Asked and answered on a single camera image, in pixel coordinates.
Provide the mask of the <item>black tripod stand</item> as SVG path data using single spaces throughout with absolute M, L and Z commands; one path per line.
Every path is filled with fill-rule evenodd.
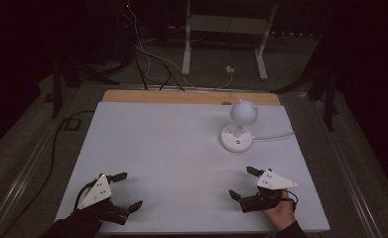
M 77 88 L 81 84 L 81 80 L 78 76 L 78 71 L 87 73 L 95 80 L 104 84 L 117 85 L 118 82 L 108 78 L 106 75 L 89 67 L 86 63 L 76 59 L 75 57 L 67 54 L 66 52 L 56 49 L 53 52 L 53 92 L 50 94 L 49 99 L 53 102 L 53 118 L 57 118 L 63 107 L 63 82 L 69 87 Z
M 320 100 L 324 96 L 323 121 L 330 131 L 333 130 L 332 115 L 334 112 L 334 92 L 335 92 L 335 65 L 329 65 L 325 68 L 317 69 L 308 75 L 301 76 L 294 82 L 281 88 L 272 89 L 271 93 L 284 94 L 302 84 L 312 82 L 313 85 L 307 92 L 310 100 Z

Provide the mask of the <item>metal floor rail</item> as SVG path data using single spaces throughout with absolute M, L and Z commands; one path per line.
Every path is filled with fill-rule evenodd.
M 31 177 L 36 169 L 37 163 L 42 157 L 42 153 L 48 142 L 52 139 L 56 132 L 55 128 L 47 128 L 42 134 L 42 137 L 36 147 L 33 149 L 30 157 L 21 168 L 18 175 L 13 180 L 9 187 L 6 196 L 0 203 L 0 237 L 5 231 L 6 226 L 10 220 L 11 214 L 15 210 L 19 200 L 24 194 L 27 185 L 29 184 Z
M 319 124 L 322 127 L 325 138 L 328 140 L 329 147 L 333 152 L 333 160 L 338 167 L 340 177 L 347 189 L 349 197 L 353 203 L 354 210 L 356 211 L 360 223 L 363 226 L 363 229 L 367 235 L 367 238 L 383 238 L 380 229 L 373 218 L 372 212 L 370 211 L 368 204 L 361 189 L 358 186 L 358 183 L 352 174 L 351 168 L 346 160 L 345 155 L 343 154 L 339 143 L 334 137 L 331 130 L 325 124 L 323 119 L 324 109 L 323 105 L 319 101 L 312 101 L 311 105 L 316 113 Z

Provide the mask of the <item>white globe night lamp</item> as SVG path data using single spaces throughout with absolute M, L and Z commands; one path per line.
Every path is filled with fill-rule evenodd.
M 239 99 L 231 108 L 231 121 L 234 123 L 234 138 L 250 137 L 247 126 L 253 125 L 258 118 L 258 108 L 250 100 Z

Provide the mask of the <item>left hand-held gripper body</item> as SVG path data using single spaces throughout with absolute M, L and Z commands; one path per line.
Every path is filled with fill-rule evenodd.
M 124 225 L 129 216 L 129 210 L 115 206 L 110 198 L 112 196 L 111 182 L 107 175 L 101 174 L 98 179 L 87 183 L 78 193 L 73 211 L 87 212 L 99 218 L 100 221 L 108 221 Z

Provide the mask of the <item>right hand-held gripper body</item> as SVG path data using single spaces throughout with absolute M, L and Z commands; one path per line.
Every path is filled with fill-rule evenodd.
M 257 180 L 258 192 L 252 196 L 241 197 L 239 204 L 243 213 L 274 208 L 282 200 L 282 191 L 288 191 L 297 184 L 285 177 L 275 174 L 271 169 L 262 170 L 263 175 Z M 293 209 L 296 210 L 298 197 L 292 193 Z

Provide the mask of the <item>light grey table mat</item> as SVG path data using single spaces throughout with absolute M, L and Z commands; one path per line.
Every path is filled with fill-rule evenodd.
M 229 190 L 257 191 L 247 167 L 271 169 L 294 181 L 296 217 L 306 231 L 329 228 L 320 198 L 282 106 L 262 106 L 251 126 L 255 141 L 243 153 L 230 153 L 219 141 L 230 122 L 227 105 L 98 104 L 57 217 L 73 210 L 77 193 L 101 174 L 127 173 L 112 188 L 111 200 L 141 208 L 125 225 L 106 223 L 112 234 L 257 233 L 271 230 L 258 212 L 243 213 Z

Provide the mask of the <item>black square floor plate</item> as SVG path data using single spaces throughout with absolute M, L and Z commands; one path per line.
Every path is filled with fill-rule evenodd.
M 81 126 L 81 120 L 75 118 L 67 118 L 65 120 L 65 131 L 78 131 Z

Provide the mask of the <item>person's right hand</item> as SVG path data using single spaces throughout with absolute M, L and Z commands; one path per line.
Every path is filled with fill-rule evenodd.
M 293 201 L 285 190 L 282 191 L 281 198 L 282 200 L 276 207 L 263 211 L 278 231 L 286 229 L 296 221 Z

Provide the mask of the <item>white metal stand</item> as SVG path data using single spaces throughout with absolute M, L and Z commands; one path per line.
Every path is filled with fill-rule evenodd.
M 198 15 L 192 13 L 192 0 L 187 0 L 186 9 L 186 34 L 185 50 L 182 63 L 182 75 L 188 76 L 191 71 L 192 39 L 193 31 L 206 33 L 231 33 L 260 35 L 261 44 L 254 50 L 259 78 L 268 79 L 266 65 L 264 63 L 264 50 L 269 40 L 278 5 L 273 4 L 269 15 L 263 19 Z

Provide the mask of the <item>round white power strip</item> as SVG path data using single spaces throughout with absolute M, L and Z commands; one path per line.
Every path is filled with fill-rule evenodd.
M 242 153 L 252 145 L 251 132 L 242 126 L 229 124 L 220 133 L 220 143 L 229 152 Z

